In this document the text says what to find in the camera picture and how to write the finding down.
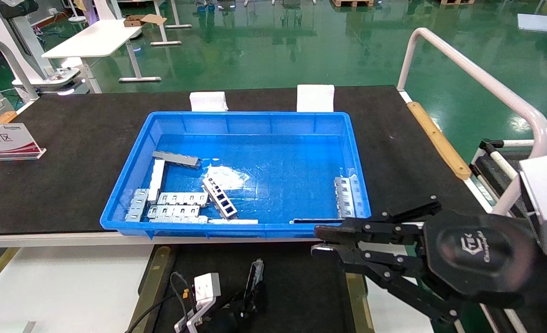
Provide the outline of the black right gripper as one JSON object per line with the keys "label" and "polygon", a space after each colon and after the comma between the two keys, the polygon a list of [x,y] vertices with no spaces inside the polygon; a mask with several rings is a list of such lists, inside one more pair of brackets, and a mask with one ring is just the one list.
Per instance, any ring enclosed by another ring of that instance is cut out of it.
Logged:
{"label": "black right gripper", "polygon": [[438,199],[422,197],[398,202],[371,218],[316,225],[316,238],[334,245],[312,245],[311,255],[334,261],[347,273],[366,276],[430,320],[452,325],[459,320],[460,303],[409,280],[423,271],[420,259],[347,246],[414,245],[423,235],[428,270],[462,299],[500,308],[525,305],[540,255],[530,223],[442,208]]}

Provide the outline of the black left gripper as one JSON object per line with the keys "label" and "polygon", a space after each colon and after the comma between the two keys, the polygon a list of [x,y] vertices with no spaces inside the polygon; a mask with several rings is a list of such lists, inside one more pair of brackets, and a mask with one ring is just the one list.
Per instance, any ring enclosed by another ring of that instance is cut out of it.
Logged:
{"label": "black left gripper", "polygon": [[252,312],[266,312],[269,305],[265,282],[257,283],[251,298],[235,296],[228,308],[221,308],[199,326],[200,333],[245,333],[252,324]]}

